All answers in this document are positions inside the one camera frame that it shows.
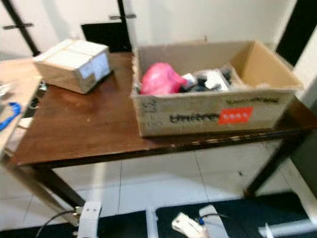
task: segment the cardboard box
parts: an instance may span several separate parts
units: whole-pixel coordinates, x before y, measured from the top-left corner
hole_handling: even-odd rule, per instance
[[[65,40],[33,59],[46,83],[83,94],[111,72],[108,46],[87,41]]]
[[[228,62],[251,89],[131,97],[141,136],[272,128],[302,83],[260,42],[141,47],[134,58],[134,85],[147,68],[170,63],[180,75],[222,67]]]

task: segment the black floor mat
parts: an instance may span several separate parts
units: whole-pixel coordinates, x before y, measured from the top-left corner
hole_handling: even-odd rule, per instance
[[[39,227],[0,232],[0,238],[35,238]],[[43,229],[40,238],[73,238],[78,230],[70,224],[50,225]],[[99,238],[147,238],[146,212],[135,212],[99,219]]]
[[[258,227],[265,226],[265,223],[273,225],[308,218],[298,196],[291,192],[260,196],[254,199],[163,207],[156,210],[159,238],[184,238],[184,235],[171,228],[173,219],[180,212],[192,219],[196,218],[199,216],[199,210],[210,204],[218,213],[239,221],[252,238],[262,237],[258,232]],[[247,237],[234,222],[227,219],[222,219],[222,221],[230,238]],[[287,238],[317,238],[317,232]]]

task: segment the pink plastic bag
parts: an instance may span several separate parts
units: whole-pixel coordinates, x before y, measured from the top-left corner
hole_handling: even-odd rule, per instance
[[[153,64],[142,79],[141,94],[166,95],[178,93],[186,79],[179,76],[168,63]]]

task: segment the cable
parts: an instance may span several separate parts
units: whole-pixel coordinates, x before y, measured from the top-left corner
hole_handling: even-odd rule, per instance
[[[251,238],[251,236],[249,235],[249,233],[247,232],[247,230],[243,227],[243,225],[242,225],[239,221],[237,221],[237,220],[235,220],[235,219],[233,219],[233,218],[231,218],[231,217],[228,217],[227,215],[224,215],[224,214],[218,214],[218,213],[208,213],[208,214],[205,214],[205,215],[199,217],[199,223],[200,223],[200,222],[204,222],[204,221],[203,221],[203,218],[204,218],[204,217],[209,217],[209,216],[222,217],[222,218],[226,218],[226,219],[228,219],[228,220],[233,221],[237,226],[239,226],[239,227],[243,230],[243,232],[246,234],[246,236],[247,236],[248,238]]]
[[[56,219],[57,217],[60,217],[62,215],[65,215],[65,214],[68,214],[68,213],[74,213],[76,212],[75,210],[69,210],[69,211],[63,211],[63,212],[60,212],[58,214],[56,214],[55,216],[53,216],[52,218],[50,218],[47,222],[45,222],[44,225],[41,226],[41,228],[39,229],[39,231],[37,232],[35,238],[38,238],[40,236],[40,233],[41,231],[44,229],[44,227],[47,226],[48,223],[50,223],[52,220]]]

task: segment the table leg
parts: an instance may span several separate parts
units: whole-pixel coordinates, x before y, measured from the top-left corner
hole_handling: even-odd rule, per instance
[[[38,184],[31,176],[25,173],[17,166],[10,165],[8,163],[9,157],[4,155],[2,159],[0,159],[0,164],[6,168],[6,171],[14,176],[17,180],[19,180],[23,185],[25,185],[30,191],[33,192],[35,196],[37,196],[43,203],[45,203],[48,207],[53,209],[56,213],[66,211],[60,204],[49,194],[40,184]],[[73,216],[72,214],[65,214],[62,216],[67,222],[72,224],[73,226],[78,225],[78,218]]]
[[[271,155],[255,179],[253,179],[250,185],[244,190],[245,197],[254,197],[264,182],[277,170],[278,166],[305,141],[308,135],[309,134],[300,134],[296,137],[285,139],[273,155]]]
[[[38,182],[43,184],[54,194],[63,199],[72,207],[83,207],[85,200],[78,195],[53,170],[45,168],[25,168]]]

